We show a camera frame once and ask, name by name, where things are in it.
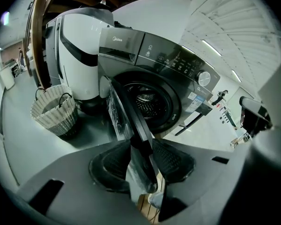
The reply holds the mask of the woven laundry basket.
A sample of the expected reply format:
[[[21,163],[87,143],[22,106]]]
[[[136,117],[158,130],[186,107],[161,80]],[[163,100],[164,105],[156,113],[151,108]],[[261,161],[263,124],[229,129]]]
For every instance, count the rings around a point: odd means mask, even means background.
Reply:
[[[80,124],[72,90],[62,84],[38,88],[30,110],[31,118],[63,140],[77,135]]]

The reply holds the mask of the white and black appliance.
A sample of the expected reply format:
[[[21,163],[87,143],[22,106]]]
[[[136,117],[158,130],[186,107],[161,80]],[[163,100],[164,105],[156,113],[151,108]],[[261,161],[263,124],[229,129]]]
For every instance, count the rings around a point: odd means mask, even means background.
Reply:
[[[68,86],[82,102],[99,95],[99,40],[107,27],[114,27],[114,19],[103,7],[68,10],[47,23],[46,62],[52,85]]]

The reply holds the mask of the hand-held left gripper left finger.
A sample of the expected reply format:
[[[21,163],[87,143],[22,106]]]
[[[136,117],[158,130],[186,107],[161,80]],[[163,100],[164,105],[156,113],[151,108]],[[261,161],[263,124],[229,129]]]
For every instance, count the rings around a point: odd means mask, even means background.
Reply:
[[[108,192],[130,194],[130,185],[126,181],[130,161],[130,141],[119,141],[90,161],[89,174],[95,184]]]

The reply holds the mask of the person's blue jeans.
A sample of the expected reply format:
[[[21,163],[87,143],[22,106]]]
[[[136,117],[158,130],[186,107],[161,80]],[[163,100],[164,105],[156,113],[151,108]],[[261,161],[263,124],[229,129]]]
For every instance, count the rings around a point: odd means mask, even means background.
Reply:
[[[149,194],[148,203],[152,205],[154,208],[160,210],[163,202],[163,192],[155,192],[153,194]]]

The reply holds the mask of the dark washing machine door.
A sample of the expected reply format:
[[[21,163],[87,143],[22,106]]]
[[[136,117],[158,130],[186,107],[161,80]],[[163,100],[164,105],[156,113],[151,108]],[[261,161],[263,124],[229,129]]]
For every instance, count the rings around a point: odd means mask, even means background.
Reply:
[[[128,142],[127,171],[143,192],[154,193],[158,189],[158,169],[153,161],[153,137],[146,121],[132,96],[119,82],[104,75],[100,79],[101,92],[103,87],[117,139]]]

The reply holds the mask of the white panel with black dots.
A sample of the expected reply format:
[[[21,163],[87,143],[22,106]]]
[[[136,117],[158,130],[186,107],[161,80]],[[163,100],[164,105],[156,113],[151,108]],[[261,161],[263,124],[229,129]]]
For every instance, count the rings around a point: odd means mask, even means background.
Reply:
[[[231,126],[237,130],[237,126],[232,118],[231,113],[229,112],[229,109],[227,107],[222,107],[220,108],[219,112],[221,112],[221,116],[219,117],[219,119],[222,121],[222,123],[230,123]]]

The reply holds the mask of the dark grey washing machine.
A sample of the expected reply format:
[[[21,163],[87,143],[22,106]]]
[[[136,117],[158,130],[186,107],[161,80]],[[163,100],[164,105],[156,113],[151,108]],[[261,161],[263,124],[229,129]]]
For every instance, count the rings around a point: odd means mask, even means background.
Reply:
[[[209,100],[220,75],[184,46],[163,37],[127,28],[104,28],[99,40],[98,69],[115,79],[142,113],[150,131],[164,137],[192,113],[208,115]],[[207,71],[210,83],[198,84]]]

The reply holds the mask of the white bin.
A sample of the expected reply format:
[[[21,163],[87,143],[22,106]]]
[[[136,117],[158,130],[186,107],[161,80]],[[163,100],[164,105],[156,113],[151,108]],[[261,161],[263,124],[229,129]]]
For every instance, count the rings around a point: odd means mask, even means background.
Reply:
[[[5,66],[0,70],[0,79],[7,90],[11,89],[15,84],[15,79],[9,66]]]

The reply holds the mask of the ceiling tube light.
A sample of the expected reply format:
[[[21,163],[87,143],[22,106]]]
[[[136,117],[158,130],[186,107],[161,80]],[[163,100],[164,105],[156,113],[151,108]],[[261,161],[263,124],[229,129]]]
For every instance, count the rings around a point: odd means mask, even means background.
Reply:
[[[204,43],[206,46],[208,46],[213,52],[215,52],[218,56],[222,56],[221,54],[220,54],[220,52],[218,52],[214,47],[212,47],[207,41],[205,41],[205,40],[202,40],[202,43]]]
[[[241,79],[239,78],[239,76],[237,75],[237,73],[234,70],[231,70],[232,74],[235,76],[235,78],[238,80],[239,83],[241,83]]]

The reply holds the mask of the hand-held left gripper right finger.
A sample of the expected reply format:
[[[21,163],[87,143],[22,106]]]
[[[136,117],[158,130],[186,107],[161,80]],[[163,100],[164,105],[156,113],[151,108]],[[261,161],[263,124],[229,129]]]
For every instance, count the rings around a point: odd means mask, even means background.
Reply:
[[[153,140],[153,159],[166,182],[182,182],[195,168],[195,159],[177,148]]]

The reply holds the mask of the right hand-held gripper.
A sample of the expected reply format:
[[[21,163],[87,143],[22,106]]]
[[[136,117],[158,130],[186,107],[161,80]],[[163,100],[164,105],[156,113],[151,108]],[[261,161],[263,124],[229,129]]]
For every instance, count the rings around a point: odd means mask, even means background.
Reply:
[[[258,91],[261,101],[241,96],[241,127],[253,138],[260,131],[281,128],[281,65]]]

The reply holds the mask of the silver control knob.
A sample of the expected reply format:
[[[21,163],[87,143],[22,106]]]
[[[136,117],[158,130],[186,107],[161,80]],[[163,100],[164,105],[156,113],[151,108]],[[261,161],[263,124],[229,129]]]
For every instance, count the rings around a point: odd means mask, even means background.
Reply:
[[[197,75],[198,84],[200,86],[207,86],[211,81],[211,75],[207,71],[200,71]]]

